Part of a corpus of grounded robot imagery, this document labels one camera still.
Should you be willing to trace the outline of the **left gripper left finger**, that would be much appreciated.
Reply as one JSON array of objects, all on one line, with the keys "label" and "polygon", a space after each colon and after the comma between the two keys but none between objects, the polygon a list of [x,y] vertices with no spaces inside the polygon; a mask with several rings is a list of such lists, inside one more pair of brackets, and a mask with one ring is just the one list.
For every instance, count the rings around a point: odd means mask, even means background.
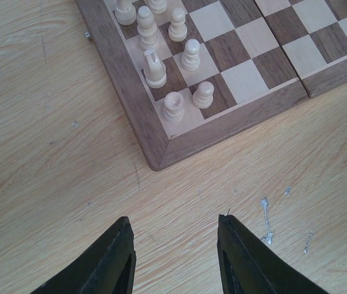
[{"label": "left gripper left finger", "polygon": [[33,293],[132,293],[135,265],[133,230],[122,216]]}]

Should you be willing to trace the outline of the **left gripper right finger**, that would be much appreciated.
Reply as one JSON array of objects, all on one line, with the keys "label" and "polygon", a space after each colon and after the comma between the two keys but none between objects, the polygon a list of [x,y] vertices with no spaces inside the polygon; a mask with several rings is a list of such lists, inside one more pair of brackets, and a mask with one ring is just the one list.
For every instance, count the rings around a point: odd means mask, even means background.
[{"label": "left gripper right finger", "polygon": [[231,214],[218,216],[217,251],[224,293],[326,293]]}]

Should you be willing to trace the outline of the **wooden chess board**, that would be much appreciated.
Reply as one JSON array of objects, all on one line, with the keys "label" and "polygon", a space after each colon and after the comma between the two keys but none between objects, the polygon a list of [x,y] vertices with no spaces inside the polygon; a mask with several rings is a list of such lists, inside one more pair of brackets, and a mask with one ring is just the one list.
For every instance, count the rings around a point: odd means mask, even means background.
[{"label": "wooden chess board", "polygon": [[[137,21],[118,23],[117,1],[77,6],[151,169],[163,170],[220,141],[347,83],[347,1],[167,1],[154,15],[166,83],[151,88]],[[188,33],[168,36],[171,11],[185,10]],[[200,66],[181,65],[185,43],[200,43]],[[210,107],[192,97],[214,85]],[[184,97],[184,117],[168,122],[165,97]]]}]

